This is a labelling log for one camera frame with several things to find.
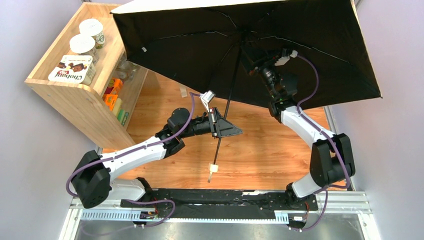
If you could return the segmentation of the aluminium frame rail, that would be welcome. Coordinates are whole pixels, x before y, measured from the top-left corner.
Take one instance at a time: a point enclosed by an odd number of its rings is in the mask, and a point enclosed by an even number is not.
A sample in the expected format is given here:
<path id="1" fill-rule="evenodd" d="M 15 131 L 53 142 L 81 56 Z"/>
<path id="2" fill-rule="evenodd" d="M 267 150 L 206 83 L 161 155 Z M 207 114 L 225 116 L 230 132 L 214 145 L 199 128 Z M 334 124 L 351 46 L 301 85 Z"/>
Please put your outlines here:
<path id="1" fill-rule="evenodd" d="M 67 213 L 60 239 L 76 236 L 82 220 L 147 222 L 277 224 L 304 232 L 315 229 L 331 215 L 353 215 L 367 240 L 380 239 L 375 218 L 361 191 L 329 191 L 289 204 L 282 190 L 217 190 L 158 188 L 147 201 L 105 200 L 92 208 L 75 198 Z"/>

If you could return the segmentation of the orange box on shelf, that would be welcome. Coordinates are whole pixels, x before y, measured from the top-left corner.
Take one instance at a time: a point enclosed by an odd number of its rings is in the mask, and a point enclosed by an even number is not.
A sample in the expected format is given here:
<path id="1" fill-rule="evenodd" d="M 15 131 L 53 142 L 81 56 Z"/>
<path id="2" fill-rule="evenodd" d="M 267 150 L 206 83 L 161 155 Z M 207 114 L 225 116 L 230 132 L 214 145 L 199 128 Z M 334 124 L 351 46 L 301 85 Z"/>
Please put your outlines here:
<path id="1" fill-rule="evenodd" d="M 103 102 L 112 111 L 118 99 L 118 94 L 123 87 L 123 81 L 120 78 L 112 78 L 102 96 Z"/>

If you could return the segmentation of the front white-lidded jar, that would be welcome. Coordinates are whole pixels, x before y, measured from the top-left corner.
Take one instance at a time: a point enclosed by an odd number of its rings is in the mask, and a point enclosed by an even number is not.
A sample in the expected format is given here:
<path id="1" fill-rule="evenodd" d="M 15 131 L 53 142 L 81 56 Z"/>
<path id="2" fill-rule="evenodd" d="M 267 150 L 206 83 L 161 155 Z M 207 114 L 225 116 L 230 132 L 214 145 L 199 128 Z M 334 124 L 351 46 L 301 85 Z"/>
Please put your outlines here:
<path id="1" fill-rule="evenodd" d="M 69 46 L 70 50 L 75 54 L 91 56 L 93 63 L 96 63 L 99 60 L 96 42 L 91 36 L 77 34 L 69 40 Z"/>

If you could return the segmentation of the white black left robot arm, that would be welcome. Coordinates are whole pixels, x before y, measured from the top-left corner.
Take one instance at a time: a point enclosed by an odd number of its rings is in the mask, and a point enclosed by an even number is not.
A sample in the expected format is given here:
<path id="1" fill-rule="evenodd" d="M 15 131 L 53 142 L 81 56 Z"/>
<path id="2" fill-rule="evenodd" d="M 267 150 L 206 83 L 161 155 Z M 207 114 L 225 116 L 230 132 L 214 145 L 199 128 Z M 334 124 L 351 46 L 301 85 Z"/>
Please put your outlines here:
<path id="1" fill-rule="evenodd" d="M 77 197 L 86 209 L 104 202 L 116 189 L 114 180 L 123 173 L 149 162 L 162 160 L 185 147 L 184 138 L 210 134 L 225 138 L 242 134 L 242 129 L 226 120 L 213 108 L 193 118 L 186 108 L 176 108 L 163 128 L 148 140 L 131 147 L 98 154 L 86 152 L 70 177 Z"/>

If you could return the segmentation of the Chobani yogurt pack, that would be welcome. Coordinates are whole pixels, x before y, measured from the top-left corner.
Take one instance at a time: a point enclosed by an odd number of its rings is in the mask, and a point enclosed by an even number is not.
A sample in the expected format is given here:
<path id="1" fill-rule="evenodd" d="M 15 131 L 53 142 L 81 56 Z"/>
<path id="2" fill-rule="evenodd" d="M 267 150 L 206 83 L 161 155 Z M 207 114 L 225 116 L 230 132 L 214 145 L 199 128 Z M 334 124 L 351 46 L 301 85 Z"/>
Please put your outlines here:
<path id="1" fill-rule="evenodd" d="M 48 75 L 52 82 L 90 85 L 96 74 L 90 55 L 64 55 Z"/>

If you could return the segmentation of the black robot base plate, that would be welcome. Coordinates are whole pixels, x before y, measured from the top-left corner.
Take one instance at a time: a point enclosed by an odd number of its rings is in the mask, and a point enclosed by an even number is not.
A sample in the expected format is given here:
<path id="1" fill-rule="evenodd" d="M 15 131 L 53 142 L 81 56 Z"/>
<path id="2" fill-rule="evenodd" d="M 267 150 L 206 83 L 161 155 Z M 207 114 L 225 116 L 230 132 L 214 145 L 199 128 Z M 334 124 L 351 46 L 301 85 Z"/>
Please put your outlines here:
<path id="1" fill-rule="evenodd" d="M 141 202 L 172 200 L 172 218 L 268 220 L 275 211 L 318 210 L 316 197 L 290 202 L 283 190 L 229 190 L 157 188 L 149 190 Z"/>

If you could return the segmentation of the wooden shelf unit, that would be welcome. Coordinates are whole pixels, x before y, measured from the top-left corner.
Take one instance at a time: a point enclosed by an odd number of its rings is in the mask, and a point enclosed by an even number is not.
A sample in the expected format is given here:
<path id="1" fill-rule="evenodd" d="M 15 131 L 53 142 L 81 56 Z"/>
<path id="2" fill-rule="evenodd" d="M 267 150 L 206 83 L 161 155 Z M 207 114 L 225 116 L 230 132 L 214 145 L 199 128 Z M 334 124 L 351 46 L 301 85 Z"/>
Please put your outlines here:
<path id="1" fill-rule="evenodd" d="M 135 144 L 127 128 L 128 118 L 121 124 L 104 103 L 102 96 L 125 49 L 111 11 L 113 3 L 84 2 L 72 16 L 43 57 L 31 71 L 25 83 L 78 128 L 97 146 L 121 150 Z M 90 85 L 52 82 L 48 75 L 62 56 L 72 54 L 71 37 L 79 33 L 85 19 L 98 19 L 104 26 L 106 43 L 99 51 L 96 74 Z"/>

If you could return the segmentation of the white-lidded jar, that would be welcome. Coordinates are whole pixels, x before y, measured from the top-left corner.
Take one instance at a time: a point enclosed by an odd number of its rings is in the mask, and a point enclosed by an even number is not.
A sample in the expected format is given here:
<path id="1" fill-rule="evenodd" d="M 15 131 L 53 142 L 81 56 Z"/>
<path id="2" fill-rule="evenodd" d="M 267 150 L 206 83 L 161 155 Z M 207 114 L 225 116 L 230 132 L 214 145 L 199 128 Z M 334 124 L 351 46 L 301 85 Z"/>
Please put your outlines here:
<path id="1" fill-rule="evenodd" d="M 85 19 L 79 24 L 78 28 L 82 35 L 90 36 L 95 40 L 96 49 L 103 48 L 106 40 L 103 32 L 104 26 L 99 20 L 95 18 Z"/>
<path id="2" fill-rule="evenodd" d="M 77 34 L 69 40 L 69 46 L 70 50 L 75 54 L 91 56 L 93 63 L 96 63 L 99 60 L 96 42 L 91 36 Z"/>

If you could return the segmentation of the glass jars in shelf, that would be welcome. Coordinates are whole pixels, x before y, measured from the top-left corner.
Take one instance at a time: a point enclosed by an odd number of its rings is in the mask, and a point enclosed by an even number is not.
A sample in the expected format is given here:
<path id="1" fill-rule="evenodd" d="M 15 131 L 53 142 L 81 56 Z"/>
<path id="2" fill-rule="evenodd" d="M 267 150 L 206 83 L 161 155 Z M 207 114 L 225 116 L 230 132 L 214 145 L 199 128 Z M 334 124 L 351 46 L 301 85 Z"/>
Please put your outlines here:
<path id="1" fill-rule="evenodd" d="M 134 64 L 126 59 L 123 55 L 114 70 L 113 77 L 120 79 L 123 83 L 134 79 L 136 72 L 140 69 L 137 64 Z"/>

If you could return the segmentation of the green box on shelf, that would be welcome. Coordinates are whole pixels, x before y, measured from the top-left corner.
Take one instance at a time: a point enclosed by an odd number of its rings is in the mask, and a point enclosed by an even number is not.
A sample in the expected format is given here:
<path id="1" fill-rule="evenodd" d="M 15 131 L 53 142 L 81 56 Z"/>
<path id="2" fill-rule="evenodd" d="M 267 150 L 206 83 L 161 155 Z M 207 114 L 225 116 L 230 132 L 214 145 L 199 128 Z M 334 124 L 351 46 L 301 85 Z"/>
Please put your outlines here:
<path id="1" fill-rule="evenodd" d="M 119 123 L 124 126 L 126 124 L 126 121 L 129 117 L 129 112 L 124 110 L 124 109 L 120 109 L 117 115 L 117 120 L 119 121 Z"/>

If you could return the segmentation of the back white-lidded jar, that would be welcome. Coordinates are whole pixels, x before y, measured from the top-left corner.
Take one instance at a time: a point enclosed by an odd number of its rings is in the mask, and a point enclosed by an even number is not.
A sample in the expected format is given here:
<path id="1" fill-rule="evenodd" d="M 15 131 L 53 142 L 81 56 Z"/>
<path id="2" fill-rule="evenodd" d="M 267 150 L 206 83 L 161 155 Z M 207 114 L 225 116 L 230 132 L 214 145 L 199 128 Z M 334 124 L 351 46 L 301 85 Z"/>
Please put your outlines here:
<path id="1" fill-rule="evenodd" d="M 95 18 L 85 19 L 79 24 L 78 28 L 82 35 L 90 36 L 95 40 L 96 49 L 103 48 L 106 40 L 103 32 L 104 26 L 99 20 Z"/>

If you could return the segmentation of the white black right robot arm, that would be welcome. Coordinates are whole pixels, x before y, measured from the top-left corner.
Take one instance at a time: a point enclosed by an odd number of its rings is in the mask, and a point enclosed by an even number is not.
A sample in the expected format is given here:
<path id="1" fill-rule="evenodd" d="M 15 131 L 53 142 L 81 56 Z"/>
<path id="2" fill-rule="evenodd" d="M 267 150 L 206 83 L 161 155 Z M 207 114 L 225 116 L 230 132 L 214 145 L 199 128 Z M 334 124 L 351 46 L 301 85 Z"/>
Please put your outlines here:
<path id="1" fill-rule="evenodd" d="M 277 66 L 290 59 L 305 61 L 315 75 L 315 87 L 310 95 L 294 100 L 298 92 L 295 75 L 283 75 Z M 269 112 L 280 123 L 293 130 L 310 148 L 309 172 L 286 187 L 285 202 L 291 209 L 305 205 L 315 194 L 327 188 L 348 189 L 355 174 L 355 163 L 350 138 L 336 134 L 312 120 L 301 108 L 317 92 L 320 78 L 315 65 L 297 51 L 242 51 L 242 64 L 249 76 L 259 75 L 270 94 Z"/>

